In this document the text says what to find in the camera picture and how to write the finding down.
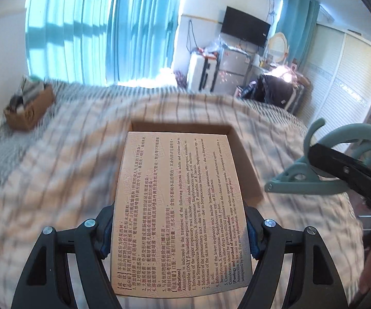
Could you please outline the tan medicine box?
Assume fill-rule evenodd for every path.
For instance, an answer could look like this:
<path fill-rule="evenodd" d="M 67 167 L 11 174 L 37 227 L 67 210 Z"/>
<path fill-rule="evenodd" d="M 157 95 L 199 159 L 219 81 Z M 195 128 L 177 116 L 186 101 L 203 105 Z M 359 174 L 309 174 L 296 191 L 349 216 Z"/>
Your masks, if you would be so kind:
<path fill-rule="evenodd" d="M 228 137 L 129 132 L 112 234 L 118 295 L 183 298 L 247 286 L 250 244 Z"/>

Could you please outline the plaid beige blanket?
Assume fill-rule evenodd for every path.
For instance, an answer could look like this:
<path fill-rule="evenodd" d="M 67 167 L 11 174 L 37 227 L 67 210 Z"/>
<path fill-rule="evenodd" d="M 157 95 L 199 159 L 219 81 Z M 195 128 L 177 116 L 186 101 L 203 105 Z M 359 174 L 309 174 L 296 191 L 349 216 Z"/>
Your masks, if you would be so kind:
<path fill-rule="evenodd" d="M 261 263 L 250 250 L 266 240 L 257 308 L 281 308 L 296 254 L 278 231 L 291 229 L 313 269 L 300 290 L 341 282 L 359 290 L 362 226 L 346 193 L 274 193 L 273 180 L 303 156 L 307 129 L 283 109 L 231 96 L 116 88 L 58 88 L 40 126 L 0 126 L 0 308 L 25 307 L 16 287 L 31 283 L 46 308 L 56 282 L 53 257 L 67 229 L 83 237 L 74 264 L 94 258 L 94 229 L 111 207 L 109 275 L 125 308 L 237 308 Z"/>

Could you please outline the white louvered wardrobe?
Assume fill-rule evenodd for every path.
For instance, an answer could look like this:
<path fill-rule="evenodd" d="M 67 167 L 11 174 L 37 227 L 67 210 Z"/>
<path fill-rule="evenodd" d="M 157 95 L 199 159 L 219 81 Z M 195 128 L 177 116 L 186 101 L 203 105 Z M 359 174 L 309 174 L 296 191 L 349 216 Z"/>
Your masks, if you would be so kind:
<path fill-rule="evenodd" d="M 318 24 L 302 74 L 310 88 L 298 110 L 306 126 L 320 118 L 319 140 L 335 129 L 366 120 L 371 107 L 371 42 L 349 32 Z"/>

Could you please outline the chair with dark clothes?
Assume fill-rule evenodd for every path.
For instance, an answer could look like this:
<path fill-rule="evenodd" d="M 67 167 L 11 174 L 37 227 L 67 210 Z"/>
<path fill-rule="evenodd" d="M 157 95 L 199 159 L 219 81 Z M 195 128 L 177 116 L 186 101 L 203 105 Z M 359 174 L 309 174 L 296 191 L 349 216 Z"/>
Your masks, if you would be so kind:
<path fill-rule="evenodd" d="M 308 78 L 285 66 L 278 66 L 258 75 L 247 86 L 240 87 L 236 96 L 244 100 L 274 105 L 297 115 L 306 93 L 311 89 L 312 85 Z"/>

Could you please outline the checkered grey bedsheet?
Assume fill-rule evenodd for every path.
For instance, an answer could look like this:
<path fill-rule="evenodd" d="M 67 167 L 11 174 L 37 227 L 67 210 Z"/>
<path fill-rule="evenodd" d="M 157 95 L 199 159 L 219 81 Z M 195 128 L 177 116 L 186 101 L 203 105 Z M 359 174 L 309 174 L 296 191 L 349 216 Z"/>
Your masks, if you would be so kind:
<path fill-rule="evenodd" d="M 142 94 L 143 89 L 118 85 L 99 87 L 59 80 L 48 81 L 46 89 L 23 109 L 14 112 L 8 107 L 3 112 L 0 121 L 0 185 L 66 104 L 86 100 L 109 102 L 115 98 L 133 98 Z"/>

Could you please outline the white oval mirror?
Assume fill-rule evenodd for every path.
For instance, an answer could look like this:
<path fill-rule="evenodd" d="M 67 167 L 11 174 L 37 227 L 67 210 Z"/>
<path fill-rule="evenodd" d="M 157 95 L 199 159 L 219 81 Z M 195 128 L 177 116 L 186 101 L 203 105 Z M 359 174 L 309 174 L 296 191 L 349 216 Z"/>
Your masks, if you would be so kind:
<path fill-rule="evenodd" d="M 275 33 L 268 42 L 267 59 L 274 64 L 285 64 L 289 54 L 289 45 L 282 32 Z"/>

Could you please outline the small cardboard box SF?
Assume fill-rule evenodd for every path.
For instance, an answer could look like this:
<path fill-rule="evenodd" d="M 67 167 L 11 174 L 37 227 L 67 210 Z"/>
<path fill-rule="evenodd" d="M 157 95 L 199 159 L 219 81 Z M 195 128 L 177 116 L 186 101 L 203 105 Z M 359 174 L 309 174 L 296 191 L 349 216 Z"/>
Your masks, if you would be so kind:
<path fill-rule="evenodd" d="M 13 131 L 31 131 L 54 102 L 51 83 L 24 75 L 19 89 L 4 109 L 6 122 Z"/>

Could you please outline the silver mini fridge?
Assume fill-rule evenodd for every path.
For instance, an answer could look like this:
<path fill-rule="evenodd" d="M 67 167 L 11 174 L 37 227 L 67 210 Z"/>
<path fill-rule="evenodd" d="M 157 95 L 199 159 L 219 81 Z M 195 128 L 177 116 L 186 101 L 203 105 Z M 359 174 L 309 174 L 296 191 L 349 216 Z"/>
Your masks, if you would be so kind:
<path fill-rule="evenodd" d="M 233 96 L 237 87 L 243 85 L 251 60 L 251 55 L 241 49 L 222 48 L 212 92 Z"/>

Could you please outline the teal side curtain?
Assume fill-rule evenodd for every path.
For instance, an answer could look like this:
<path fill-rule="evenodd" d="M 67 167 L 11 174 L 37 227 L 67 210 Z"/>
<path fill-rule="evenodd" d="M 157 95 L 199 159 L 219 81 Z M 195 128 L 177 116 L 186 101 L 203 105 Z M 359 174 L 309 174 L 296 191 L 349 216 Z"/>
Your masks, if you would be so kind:
<path fill-rule="evenodd" d="M 318 0 L 282 0 L 276 31 L 284 34 L 289 46 L 287 62 L 303 66 L 320 11 Z"/>

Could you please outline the white suitcase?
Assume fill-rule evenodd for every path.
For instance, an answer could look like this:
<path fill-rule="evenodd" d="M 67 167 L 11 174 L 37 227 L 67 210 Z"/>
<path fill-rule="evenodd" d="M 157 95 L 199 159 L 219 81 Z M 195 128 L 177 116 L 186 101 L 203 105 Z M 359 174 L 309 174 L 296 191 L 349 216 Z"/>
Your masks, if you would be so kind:
<path fill-rule="evenodd" d="M 193 92 L 210 93 L 213 87 L 217 62 L 217 57 L 214 54 L 193 52 L 187 71 L 187 89 Z"/>

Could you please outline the blue window curtain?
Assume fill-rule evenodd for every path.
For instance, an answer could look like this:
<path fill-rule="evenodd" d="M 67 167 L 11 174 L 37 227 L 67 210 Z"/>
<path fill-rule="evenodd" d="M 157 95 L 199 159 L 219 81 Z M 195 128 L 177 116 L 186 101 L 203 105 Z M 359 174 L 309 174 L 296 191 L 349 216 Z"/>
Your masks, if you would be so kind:
<path fill-rule="evenodd" d="M 180 0 L 25 0 L 29 74 L 106 86 L 172 65 Z"/>

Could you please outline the black wall television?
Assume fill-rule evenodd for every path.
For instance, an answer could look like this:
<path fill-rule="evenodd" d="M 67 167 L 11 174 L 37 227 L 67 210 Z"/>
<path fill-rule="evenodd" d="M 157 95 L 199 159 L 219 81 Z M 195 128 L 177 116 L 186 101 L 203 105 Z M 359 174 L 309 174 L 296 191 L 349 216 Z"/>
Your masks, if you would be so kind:
<path fill-rule="evenodd" d="M 255 16 L 227 7 L 220 32 L 264 47 L 271 25 Z"/>

